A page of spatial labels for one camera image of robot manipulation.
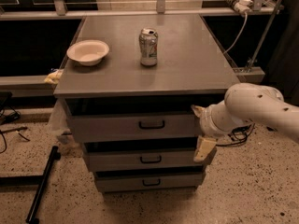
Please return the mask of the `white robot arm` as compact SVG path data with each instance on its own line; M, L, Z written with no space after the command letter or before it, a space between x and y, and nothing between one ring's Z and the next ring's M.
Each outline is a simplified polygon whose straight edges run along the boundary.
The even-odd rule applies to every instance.
M223 101L208 107L192 105L192 111L199 118L201 130L195 162L204 162L219 138L251 123L268 126L299 142L299 107L285 103L282 93L273 87L234 84Z

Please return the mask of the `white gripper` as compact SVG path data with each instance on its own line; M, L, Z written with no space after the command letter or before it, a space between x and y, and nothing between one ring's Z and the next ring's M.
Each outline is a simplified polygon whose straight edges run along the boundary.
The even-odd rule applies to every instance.
M194 115L199 118L200 128L205 135L199 136L197 139L193 156L195 162L203 162L208 157L217 144L215 138L229 134L236 128L249 125L248 121L230 114L223 101L208 107L192 105L191 109Z

